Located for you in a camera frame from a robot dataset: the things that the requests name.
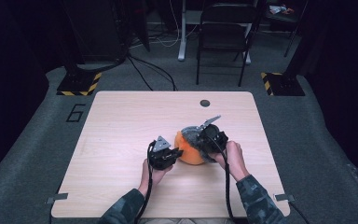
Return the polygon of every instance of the wooden tabletop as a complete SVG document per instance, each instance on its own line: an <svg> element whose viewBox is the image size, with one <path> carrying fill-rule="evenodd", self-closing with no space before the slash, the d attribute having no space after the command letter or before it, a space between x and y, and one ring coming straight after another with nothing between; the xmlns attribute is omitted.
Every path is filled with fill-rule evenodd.
<svg viewBox="0 0 358 224"><path fill-rule="evenodd" d="M204 107L200 101L208 100ZM96 94L56 201L54 217L100 217L141 180L149 143L161 135L174 144L176 133L213 124L241 144L249 172L268 194L284 193L255 100L243 91L100 91ZM246 217L231 178L234 217ZM287 201L275 202L285 216ZM177 161L153 188L143 217L228 217L225 172L217 163L189 165Z"/></svg>

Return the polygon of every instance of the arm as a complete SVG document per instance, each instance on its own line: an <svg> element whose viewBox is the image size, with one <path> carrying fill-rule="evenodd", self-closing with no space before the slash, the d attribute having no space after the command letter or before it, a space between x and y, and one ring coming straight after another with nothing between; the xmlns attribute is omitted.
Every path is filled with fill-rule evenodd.
<svg viewBox="0 0 358 224"><path fill-rule="evenodd" d="M160 171L154 170L153 186L156 186L165 176L167 172L172 169L172 166ZM120 223L133 223L145 201L149 183L149 173L147 167L147 160L144 160L141 184L138 189L132 189L117 202L115 202L100 218L99 224L120 224Z"/></svg>
<svg viewBox="0 0 358 224"><path fill-rule="evenodd" d="M281 210L271 200L267 191L249 174L242 156L240 144L230 141L226 146L229 171L237 181L242 205L249 223L286 223ZM225 161L221 154L211 154L223 168Z"/></svg>

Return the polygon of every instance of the sleeve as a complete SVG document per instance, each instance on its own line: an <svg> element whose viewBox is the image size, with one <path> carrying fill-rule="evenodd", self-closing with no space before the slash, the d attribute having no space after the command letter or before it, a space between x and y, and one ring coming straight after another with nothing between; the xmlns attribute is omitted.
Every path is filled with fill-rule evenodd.
<svg viewBox="0 0 358 224"><path fill-rule="evenodd" d="M281 210L252 175L238 181L237 188L249 223L287 223Z"/></svg>
<svg viewBox="0 0 358 224"><path fill-rule="evenodd" d="M130 190L115 202L100 218L99 224L133 223L144 204L144 195L137 189Z"/></svg>

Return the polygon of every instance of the orange pumpkin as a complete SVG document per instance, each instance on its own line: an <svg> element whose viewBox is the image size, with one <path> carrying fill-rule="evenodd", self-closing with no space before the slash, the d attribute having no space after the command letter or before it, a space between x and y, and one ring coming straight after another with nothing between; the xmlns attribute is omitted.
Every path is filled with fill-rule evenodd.
<svg viewBox="0 0 358 224"><path fill-rule="evenodd" d="M183 137L182 132L178 132L175 136L175 147L183 150L183 154L179 159L191 165L200 165L204 163L198 150L193 148Z"/></svg>

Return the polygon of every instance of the black stand base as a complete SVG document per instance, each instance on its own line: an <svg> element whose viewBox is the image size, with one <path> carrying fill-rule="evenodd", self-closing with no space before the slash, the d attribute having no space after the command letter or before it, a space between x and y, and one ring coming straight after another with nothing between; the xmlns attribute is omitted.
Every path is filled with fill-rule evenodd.
<svg viewBox="0 0 358 224"><path fill-rule="evenodd" d="M261 77L268 95L305 96L296 78L288 79L281 73L262 73Z"/></svg>
<svg viewBox="0 0 358 224"><path fill-rule="evenodd" d="M101 73L77 70L75 75L66 73L57 95L91 95L101 77Z"/></svg>

